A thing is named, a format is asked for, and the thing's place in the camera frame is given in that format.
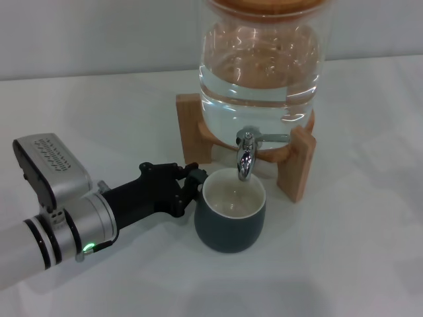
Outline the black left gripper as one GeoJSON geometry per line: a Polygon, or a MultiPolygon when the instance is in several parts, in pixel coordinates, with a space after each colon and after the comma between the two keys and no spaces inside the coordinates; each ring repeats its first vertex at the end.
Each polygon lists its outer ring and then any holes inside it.
{"type": "Polygon", "coordinates": [[[198,196],[198,188],[208,174],[197,162],[184,168],[176,163],[140,164],[139,178],[103,193],[119,230],[154,213],[182,217],[186,207],[198,196]],[[178,181],[185,179],[183,187],[178,181]]]}

